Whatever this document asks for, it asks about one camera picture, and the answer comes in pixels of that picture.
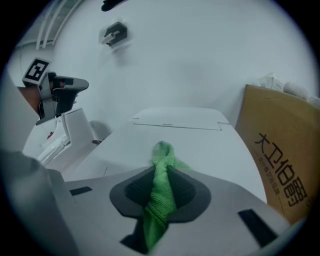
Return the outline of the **green cloth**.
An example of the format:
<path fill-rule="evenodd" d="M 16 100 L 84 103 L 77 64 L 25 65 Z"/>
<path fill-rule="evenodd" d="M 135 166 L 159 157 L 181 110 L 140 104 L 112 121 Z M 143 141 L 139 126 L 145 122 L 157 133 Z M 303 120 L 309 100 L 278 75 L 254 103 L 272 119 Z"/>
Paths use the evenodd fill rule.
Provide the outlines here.
<path fill-rule="evenodd" d="M 152 149 L 152 166 L 155 172 L 152 179 L 150 200 L 143 212 L 143 235 L 147 252 L 162 238 L 168 229 L 167 218 L 177 210 L 173 191 L 169 182 L 168 168 L 192 168 L 175 156 L 174 147 L 165 141 L 158 142 Z"/>

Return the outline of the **black wall socket box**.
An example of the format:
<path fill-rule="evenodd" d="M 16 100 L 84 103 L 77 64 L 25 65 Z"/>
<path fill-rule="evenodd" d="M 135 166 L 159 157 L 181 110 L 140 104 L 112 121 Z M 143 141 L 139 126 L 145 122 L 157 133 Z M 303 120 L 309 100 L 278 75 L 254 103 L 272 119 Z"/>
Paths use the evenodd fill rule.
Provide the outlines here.
<path fill-rule="evenodd" d="M 114 52 L 132 42 L 132 33 L 123 21 L 107 24 L 98 32 L 98 45 Z"/>

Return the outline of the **large brown cardboard box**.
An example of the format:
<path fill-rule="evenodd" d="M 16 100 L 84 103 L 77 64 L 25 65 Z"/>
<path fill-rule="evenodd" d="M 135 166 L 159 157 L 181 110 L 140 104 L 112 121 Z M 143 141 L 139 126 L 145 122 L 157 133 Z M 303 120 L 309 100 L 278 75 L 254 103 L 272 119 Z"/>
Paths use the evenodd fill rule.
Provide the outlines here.
<path fill-rule="evenodd" d="M 291 224 L 307 217 L 320 193 L 320 108 L 246 85 L 235 129 L 258 168 L 267 203 Z"/>

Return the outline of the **white fluffy bundle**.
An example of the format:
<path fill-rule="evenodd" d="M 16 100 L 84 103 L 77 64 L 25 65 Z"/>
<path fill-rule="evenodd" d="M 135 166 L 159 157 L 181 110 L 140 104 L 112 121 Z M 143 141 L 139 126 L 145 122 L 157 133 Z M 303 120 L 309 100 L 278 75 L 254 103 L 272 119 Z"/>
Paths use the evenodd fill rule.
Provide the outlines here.
<path fill-rule="evenodd" d="M 305 101 L 308 100 L 308 91 L 303 87 L 293 82 L 286 82 L 283 86 L 283 92 L 296 96 Z"/>

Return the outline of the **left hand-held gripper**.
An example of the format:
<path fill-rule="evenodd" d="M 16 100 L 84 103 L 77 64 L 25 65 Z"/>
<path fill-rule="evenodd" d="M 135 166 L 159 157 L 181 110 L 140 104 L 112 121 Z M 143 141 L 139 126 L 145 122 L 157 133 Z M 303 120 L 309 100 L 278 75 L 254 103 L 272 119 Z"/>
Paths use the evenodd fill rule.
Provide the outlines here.
<path fill-rule="evenodd" d="M 35 57 L 22 78 L 26 87 L 36 86 L 40 95 L 36 126 L 70 111 L 78 93 L 89 87 L 85 79 L 58 77 L 49 71 L 50 64 L 49 60 Z"/>

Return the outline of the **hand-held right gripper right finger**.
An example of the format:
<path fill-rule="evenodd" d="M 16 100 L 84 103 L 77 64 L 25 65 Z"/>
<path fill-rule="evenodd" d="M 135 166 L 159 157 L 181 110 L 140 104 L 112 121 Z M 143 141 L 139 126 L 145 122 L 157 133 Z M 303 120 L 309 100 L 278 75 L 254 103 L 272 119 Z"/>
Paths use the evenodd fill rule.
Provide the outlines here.
<path fill-rule="evenodd" d="M 196 171 L 170 167 L 178 201 L 157 256 L 246 256 L 289 228 L 289 222 L 245 188 Z"/>

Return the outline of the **small white carton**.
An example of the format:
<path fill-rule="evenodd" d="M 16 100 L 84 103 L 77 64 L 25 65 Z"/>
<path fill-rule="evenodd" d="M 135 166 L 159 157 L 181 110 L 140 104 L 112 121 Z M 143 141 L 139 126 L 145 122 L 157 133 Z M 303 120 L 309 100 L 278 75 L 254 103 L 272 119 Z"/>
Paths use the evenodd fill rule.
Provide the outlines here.
<path fill-rule="evenodd" d="M 283 92 L 284 84 L 277 78 L 275 73 L 269 73 L 258 79 L 261 87 Z"/>

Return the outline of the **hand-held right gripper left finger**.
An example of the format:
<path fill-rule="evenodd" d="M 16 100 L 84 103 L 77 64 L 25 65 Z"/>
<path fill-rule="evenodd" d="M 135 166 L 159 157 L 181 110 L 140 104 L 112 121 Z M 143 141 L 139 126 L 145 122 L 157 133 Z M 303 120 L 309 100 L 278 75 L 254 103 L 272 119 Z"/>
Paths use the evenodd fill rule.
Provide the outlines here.
<path fill-rule="evenodd" d="M 68 181 L 80 209 L 121 249 L 147 255 L 144 210 L 150 200 L 154 167 L 142 167 L 106 177 Z"/>

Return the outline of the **person's left forearm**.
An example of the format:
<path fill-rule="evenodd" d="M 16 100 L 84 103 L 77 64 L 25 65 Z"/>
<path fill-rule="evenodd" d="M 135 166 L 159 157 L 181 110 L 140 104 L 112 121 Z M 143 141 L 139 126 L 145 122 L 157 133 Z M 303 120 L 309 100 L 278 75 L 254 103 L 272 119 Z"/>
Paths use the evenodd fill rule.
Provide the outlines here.
<path fill-rule="evenodd" d="M 29 87 L 17 87 L 19 92 L 31 106 L 31 108 L 36 112 L 38 116 L 39 114 L 39 105 L 42 102 L 41 94 L 36 85 L 32 85 Z"/>

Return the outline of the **white toilet lid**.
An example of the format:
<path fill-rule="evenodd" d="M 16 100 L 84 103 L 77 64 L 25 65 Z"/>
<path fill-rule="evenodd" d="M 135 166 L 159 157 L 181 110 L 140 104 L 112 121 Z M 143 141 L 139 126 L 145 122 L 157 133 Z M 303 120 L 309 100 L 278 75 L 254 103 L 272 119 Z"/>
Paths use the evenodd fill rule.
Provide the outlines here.
<path fill-rule="evenodd" d="M 247 146 L 227 123 L 217 130 L 139 124 L 131 121 L 116 129 L 73 170 L 68 181 L 100 178 L 152 165 L 154 146 L 164 141 L 174 155 L 194 171 L 233 182 L 262 201 L 266 193 L 262 178 Z"/>

